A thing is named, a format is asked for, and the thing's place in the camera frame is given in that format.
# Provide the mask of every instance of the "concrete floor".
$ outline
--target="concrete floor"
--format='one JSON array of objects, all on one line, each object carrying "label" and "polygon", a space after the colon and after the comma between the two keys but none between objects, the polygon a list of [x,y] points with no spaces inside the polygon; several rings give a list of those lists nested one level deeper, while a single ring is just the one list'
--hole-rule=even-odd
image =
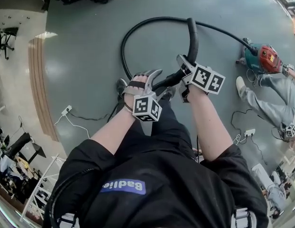
[{"label": "concrete floor", "polygon": [[[72,105],[74,114],[84,117],[98,118],[111,112],[117,98],[115,81],[119,77],[126,78],[119,58],[123,36],[135,24],[157,16],[193,17],[241,38],[270,43],[283,61],[295,66],[292,21],[274,0],[112,0],[106,5],[83,0],[67,6],[53,0],[46,30],[58,36],[46,39],[45,58],[50,112],[54,121],[68,105]],[[197,62],[226,76],[220,95],[210,98],[234,139],[238,132],[230,124],[231,115],[235,110],[248,109],[238,98],[235,87],[238,75],[246,77],[246,68],[235,66],[240,45],[207,28],[198,28],[198,32]],[[161,68],[162,79],[178,69],[176,56],[186,54],[188,46],[184,24],[160,22],[141,28],[126,46],[130,71]],[[271,89],[257,88],[255,91],[264,100],[283,103]],[[188,127],[195,146],[196,133],[189,106],[182,104],[177,95],[172,107],[178,120]],[[86,127],[90,135],[106,123],[106,120],[85,121],[72,116],[70,120]],[[235,115],[234,124],[243,131],[256,129],[255,142],[268,162],[266,170],[272,171],[287,149],[272,137],[272,126],[253,112]],[[71,126],[64,118],[57,124],[57,130],[66,154],[87,137],[86,131]],[[249,168],[262,162],[260,152],[250,139],[240,148]]]}]

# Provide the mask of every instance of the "power strip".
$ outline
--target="power strip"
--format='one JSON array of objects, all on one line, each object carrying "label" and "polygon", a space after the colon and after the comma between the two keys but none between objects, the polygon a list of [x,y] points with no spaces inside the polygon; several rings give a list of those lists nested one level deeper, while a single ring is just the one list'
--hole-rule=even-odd
[{"label": "power strip", "polygon": [[62,111],[62,116],[66,116],[66,114],[67,114],[68,112],[70,112],[71,109],[72,109],[71,105],[67,106],[67,107],[64,109],[64,111]]},{"label": "power strip", "polygon": [[255,133],[256,133],[255,129],[247,130],[245,131],[244,136],[245,137],[253,136]]}]

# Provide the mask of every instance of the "handle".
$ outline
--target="handle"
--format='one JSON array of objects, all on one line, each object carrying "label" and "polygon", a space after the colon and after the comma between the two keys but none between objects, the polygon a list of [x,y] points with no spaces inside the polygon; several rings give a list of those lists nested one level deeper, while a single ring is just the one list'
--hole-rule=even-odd
[{"label": "handle", "polygon": [[187,54],[187,60],[190,64],[195,66],[195,61],[198,55],[198,33],[195,20],[192,18],[187,19],[187,26],[190,34],[190,47]]},{"label": "handle", "polygon": [[[195,20],[192,18],[188,18],[187,26],[190,34],[190,47],[187,54],[187,60],[190,64],[195,66],[196,57],[198,55],[198,33]],[[169,75],[165,80],[159,82],[158,84],[155,84],[152,87],[152,90],[156,91],[160,87],[175,86],[179,84],[184,76],[184,72],[180,69],[176,73]]]}]

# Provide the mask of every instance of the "shoe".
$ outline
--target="shoe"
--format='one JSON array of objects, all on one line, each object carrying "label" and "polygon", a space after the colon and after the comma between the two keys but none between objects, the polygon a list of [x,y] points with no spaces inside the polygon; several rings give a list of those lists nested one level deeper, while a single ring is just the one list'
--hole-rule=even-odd
[{"label": "shoe", "polygon": [[31,137],[31,136],[30,136],[30,141],[31,141],[32,143],[35,143],[33,137]]},{"label": "shoe", "polygon": [[128,85],[123,78],[120,78],[116,81],[116,90],[118,93],[118,98],[121,98],[121,95],[127,86]]},{"label": "shoe", "polygon": [[241,76],[237,77],[237,79],[236,79],[236,87],[237,87],[238,95],[240,97],[241,96],[240,95],[241,89],[243,87],[246,87],[246,85],[244,83],[244,80],[243,80],[243,78]]},{"label": "shoe", "polygon": [[164,93],[164,95],[161,97],[161,99],[165,99],[168,101],[171,101],[176,93],[176,87],[168,87],[167,91]]}]

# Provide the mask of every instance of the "chair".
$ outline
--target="chair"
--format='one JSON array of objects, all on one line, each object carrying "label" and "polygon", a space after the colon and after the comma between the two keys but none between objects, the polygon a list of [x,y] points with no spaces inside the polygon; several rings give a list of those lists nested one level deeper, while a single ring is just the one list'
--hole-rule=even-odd
[{"label": "chair", "polygon": [[[9,39],[11,36],[16,37],[18,30],[19,30],[19,28],[17,28],[17,27],[0,29],[0,50],[4,50],[6,60],[9,59],[9,57],[7,57],[7,48],[10,49],[11,51],[14,51],[14,48],[10,47],[8,45]],[[2,34],[4,34],[4,36],[5,36],[4,43],[2,43],[2,39],[4,38],[1,36]]]}]

